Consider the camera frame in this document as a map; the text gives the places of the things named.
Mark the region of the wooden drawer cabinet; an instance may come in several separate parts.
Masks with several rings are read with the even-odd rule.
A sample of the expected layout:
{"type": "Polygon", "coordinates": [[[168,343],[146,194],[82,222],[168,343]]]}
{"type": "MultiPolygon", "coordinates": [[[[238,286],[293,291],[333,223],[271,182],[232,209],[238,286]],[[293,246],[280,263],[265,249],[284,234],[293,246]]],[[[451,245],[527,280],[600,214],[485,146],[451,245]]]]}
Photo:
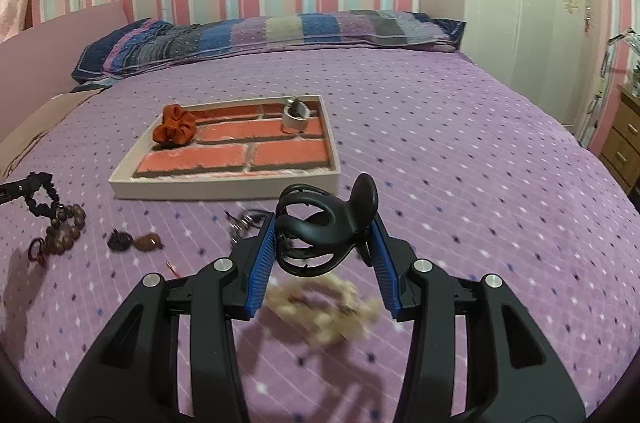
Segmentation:
{"type": "Polygon", "coordinates": [[[620,102],[599,159],[625,194],[632,196],[639,193],[639,98],[625,85],[618,85],[617,89],[620,102]]]}

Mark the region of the brick pattern tray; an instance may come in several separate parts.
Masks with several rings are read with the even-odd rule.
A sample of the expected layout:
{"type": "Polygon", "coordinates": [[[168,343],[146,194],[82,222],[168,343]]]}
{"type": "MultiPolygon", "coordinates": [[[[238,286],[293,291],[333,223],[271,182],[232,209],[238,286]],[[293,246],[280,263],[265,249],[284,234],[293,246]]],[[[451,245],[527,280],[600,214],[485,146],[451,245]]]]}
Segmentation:
{"type": "Polygon", "coordinates": [[[162,111],[108,179],[116,198],[273,199],[294,184],[337,192],[341,166],[329,114],[320,96],[250,98],[181,107],[196,117],[191,143],[163,149],[153,142],[162,111]],[[311,111],[303,133],[281,130],[288,98],[300,99],[311,111]]]}

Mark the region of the pink headboard cushion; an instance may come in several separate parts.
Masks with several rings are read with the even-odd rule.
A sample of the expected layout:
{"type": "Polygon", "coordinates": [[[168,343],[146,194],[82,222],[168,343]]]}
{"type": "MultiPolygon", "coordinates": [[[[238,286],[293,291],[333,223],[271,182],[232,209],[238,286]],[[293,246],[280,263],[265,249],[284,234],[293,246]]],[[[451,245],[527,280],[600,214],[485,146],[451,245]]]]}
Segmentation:
{"type": "Polygon", "coordinates": [[[119,2],[92,6],[1,44],[0,135],[8,136],[49,99],[72,90],[72,71],[92,42],[128,24],[119,2]]]}

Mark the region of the purple dotted bed sheet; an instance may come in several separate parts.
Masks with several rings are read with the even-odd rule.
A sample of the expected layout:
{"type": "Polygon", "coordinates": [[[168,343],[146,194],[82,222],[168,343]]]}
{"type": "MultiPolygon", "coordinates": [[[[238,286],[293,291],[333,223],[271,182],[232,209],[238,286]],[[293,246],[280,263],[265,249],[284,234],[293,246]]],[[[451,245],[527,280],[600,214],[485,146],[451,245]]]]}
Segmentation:
{"type": "Polygon", "coordinates": [[[1,210],[1,342],[49,409],[94,338],[147,273],[196,273],[229,252],[242,204],[120,201],[108,179],[168,104],[319,95],[347,196],[374,177],[391,235],[452,276],[501,276],[562,359],[588,410],[639,346],[639,217],[608,170],[558,122],[461,56],[301,50],[141,74],[77,108],[15,176],[52,175],[86,211],[70,252],[27,258],[47,223],[1,210]],[[116,229],[155,232],[162,250],[113,252],[116,229]]]}

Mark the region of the white strap wristwatch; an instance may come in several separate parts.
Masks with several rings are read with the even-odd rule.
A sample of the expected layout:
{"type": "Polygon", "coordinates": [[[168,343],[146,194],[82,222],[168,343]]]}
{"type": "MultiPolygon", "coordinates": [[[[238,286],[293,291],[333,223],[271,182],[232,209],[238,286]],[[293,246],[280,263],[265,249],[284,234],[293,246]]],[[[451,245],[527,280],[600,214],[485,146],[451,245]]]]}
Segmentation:
{"type": "Polygon", "coordinates": [[[309,107],[298,98],[288,98],[281,114],[281,130],[285,134],[300,134],[311,117],[309,107]]]}

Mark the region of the orange fabric scrunchie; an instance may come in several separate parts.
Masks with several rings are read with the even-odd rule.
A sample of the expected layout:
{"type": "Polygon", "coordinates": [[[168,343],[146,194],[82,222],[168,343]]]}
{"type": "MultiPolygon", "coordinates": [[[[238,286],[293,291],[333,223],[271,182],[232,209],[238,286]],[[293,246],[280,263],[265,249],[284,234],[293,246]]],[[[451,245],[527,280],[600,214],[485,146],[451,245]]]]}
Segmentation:
{"type": "Polygon", "coordinates": [[[154,128],[152,139],[160,148],[184,147],[196,134],[196,117],[178,104],[163,108],[162,122],[154,128]]]}

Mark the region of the white wardrobe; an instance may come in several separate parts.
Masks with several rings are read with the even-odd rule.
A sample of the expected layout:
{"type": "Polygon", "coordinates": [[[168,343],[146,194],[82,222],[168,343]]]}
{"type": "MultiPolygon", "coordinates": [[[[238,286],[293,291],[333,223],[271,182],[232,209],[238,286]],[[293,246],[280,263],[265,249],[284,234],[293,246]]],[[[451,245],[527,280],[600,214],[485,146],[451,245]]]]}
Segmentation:
{"type": "Polygon", "coordinates": [[[576,131],[599,39],[600,0],[465,0],[462,50],[576,131]]]}

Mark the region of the patchwork striped pillow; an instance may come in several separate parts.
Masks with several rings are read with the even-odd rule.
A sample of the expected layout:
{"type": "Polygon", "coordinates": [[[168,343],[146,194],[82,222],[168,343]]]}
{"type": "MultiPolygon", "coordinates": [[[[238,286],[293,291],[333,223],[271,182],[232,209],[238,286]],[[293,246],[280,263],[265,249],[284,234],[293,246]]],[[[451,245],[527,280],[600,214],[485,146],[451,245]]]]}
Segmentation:
{"type": "Polygon", "coordinates": [[[460,47],[464,30],[461,20],[378,9],[260,16],[187,26],[144,18],[85,47],[72,78],[80,87],[110,87],[117,80],[158,68],[290,48],[354,44],[448,52],[460,47]]]}

